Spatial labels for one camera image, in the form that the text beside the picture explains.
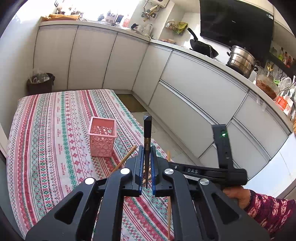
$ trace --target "striped tablecloth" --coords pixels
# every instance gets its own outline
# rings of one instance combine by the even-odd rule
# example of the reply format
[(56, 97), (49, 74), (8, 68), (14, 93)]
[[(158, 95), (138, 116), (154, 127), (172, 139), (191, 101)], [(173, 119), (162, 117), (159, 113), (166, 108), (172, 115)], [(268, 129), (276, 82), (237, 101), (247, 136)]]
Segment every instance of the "striped tablecloth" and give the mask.
[[(116, 119), (118, 137), (112, 158), (90, 156), (87, 130), (91, 116)], [(9, 196), (22, 235), (85, 178), (106, 178), (134, 144), (143, 145), (143, 133), (112, 90), (22, 98), (7, 154)], [(154, 140), (152, 144), (157, 155), (166, 158)], [(167, 199), (152, 196), (150, 188), (151, 183), (139, 198), (125, 198), (121, 240), (167, 240)]]

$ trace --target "pot lid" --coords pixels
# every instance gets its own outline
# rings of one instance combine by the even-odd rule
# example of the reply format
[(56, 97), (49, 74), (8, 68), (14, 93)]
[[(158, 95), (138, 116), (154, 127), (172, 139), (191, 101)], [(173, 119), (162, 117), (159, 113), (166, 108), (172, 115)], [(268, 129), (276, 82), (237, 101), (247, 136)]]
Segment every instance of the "pot lid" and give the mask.
[(238, 48), (238, 49), (241, 49), (241, 50), (247, 52), (249, 55), (251, 55), (251, 57), (252, 57), (254, 60), (256, 60), (256, 58), (255, 58), (255, 57), (254, 57), (249, 51), (245, 50), (244, 48), (242, 48), (242, 47), (240, 47), (240, 46), (237, 46), (237, 45), (232, 46), (232, 49), (233, 49), (233, 48)]

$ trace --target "floor mat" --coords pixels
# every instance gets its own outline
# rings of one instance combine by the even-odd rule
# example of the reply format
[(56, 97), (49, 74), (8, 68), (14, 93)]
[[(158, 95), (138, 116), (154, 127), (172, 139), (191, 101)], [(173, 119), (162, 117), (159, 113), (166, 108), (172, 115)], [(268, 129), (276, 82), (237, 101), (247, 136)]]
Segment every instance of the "floor mat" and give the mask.
[(117, 96), (130, 112), (147, 111), (133, 95), (117, 94)]

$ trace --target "pink basket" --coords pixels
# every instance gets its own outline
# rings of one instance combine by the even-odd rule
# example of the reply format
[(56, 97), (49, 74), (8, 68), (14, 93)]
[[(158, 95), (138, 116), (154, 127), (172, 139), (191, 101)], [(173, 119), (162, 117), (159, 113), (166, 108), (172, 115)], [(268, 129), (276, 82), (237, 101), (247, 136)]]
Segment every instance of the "pink basket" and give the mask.
[(117, 137), (116, 120), (91, 117), (89, 141), (92, 156), (111, 157)]

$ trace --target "black trash can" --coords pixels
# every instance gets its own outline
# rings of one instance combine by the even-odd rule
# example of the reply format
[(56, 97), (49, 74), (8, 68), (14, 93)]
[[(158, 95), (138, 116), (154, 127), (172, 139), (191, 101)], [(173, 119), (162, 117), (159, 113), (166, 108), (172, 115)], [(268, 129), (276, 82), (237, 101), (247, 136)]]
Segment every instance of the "black trash can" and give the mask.
[(28, 95), (37, 95), (52, 92), (52, 86), (54, 85), (55, 77), (51, 73), (47, 73), (49, 80), (42, 83), (31, 83), (30, 80), (27, 80), (27, 92)]

